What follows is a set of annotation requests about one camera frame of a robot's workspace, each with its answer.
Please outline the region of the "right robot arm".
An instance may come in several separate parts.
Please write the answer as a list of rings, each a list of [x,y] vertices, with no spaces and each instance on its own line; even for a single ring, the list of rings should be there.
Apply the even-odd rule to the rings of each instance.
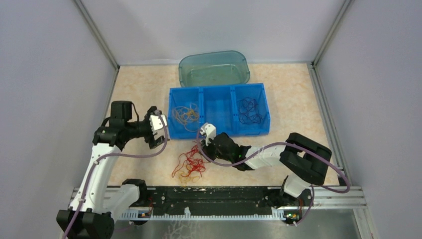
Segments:
[[[210,162],[226,161],[226,167],[239,171],[253,171],[263,167],[286,166],[291,170],[277,193],[265,195],[271,207],[291,206],[299,201],[302,192],[311,185],[325,181],[332,151],[299,133],[291,133],[284,142],[263,147],[236,144],[226,133],[206,133],[200,130],[201,153]]]

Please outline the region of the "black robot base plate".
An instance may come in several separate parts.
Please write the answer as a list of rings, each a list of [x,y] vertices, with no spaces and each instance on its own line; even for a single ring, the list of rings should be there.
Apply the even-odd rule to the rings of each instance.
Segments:
[[[311,191],[298,198],[283,193],[280,187],[181,187],[157,186],[141,190],[134,207],[146,207],[154,216],[181,216],[189,208],[192,216],[269,216],[274,209],[309,206]]]

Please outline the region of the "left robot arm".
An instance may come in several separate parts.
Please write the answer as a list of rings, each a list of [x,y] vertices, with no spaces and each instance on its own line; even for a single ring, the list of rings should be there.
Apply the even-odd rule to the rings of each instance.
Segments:
[[[167,146],[167,117],[156,106],[151,106],[143,119],[137,117],[131,101],[114,101],[110,116],[95,131],[90,161],[82,183],[68,209],[56,216],[64,239],[109,239],[115,223],[132,204],[145,205],[149,192],[143,180],[127,179],[120,189],[105,203],[105,192],[115,163],[120,157],[152,158],[163,152],[149,155],[124,154],[125,145],[132,139],[143,138],[150,149]]]

